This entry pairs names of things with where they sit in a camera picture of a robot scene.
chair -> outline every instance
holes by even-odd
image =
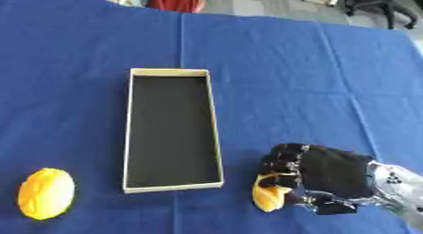
[[[385,14],[388,22],[389,29],[394,28],[395,11],[404,14],[405,16],[410,18],[411,21],[410,23],[405,25],[406,28],[413,29],[417,24],[417,16],[409,9],[396,3],[394,0],[353,0],[351,4],[347,5],[347,15],[353,16],[357,9],[371,7],[378,7],[383,10],[383,13]]]

floor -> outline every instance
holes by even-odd
[[[423,53],[423,10],[413,0],[397,1],[420,16],[417,27],[409,30],[403,26],[407,23],[407,19],[398,14],[396,29],[408,34],[420,52]],[[323,5],[302,2],[301,0],[209,0],[204,11],[240,16],[267,15],[324,23],[386,27],[386,19],[379,13],[358,11],[353,17],[347,17],[344,14],[342,2],[335,8],[329,8]]]

red clothing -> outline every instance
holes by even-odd
[[[151,0],[151,7],[183,12],[198,12],[204,0]]]

blue tablecloth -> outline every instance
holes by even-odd
[[[131,67],[211,71],[223,189],[121,190]],[[257,161],[279,142],[355,150],[423,173],[423,60],[396,31],[263,17],[121,8],[95,0],[0,0],[1,233],[410,233],[376,208],[263,213]],[[35,221],[25,177],[68,171],[76,199]]]

small orange object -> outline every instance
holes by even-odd
[[[290,192],[291,188],[272,186],[261,187],[260,181],[269,176],[281,176],[284,174],[258,175],[252,190],[253,201],[256,206],[265,212],[281,209],[285,203],[285,194]]]
[[[74,199],[75,183],[63,170],[43,168],[30,175],[18,193],[18,206],[28,217],[44,220],[65,212]]]

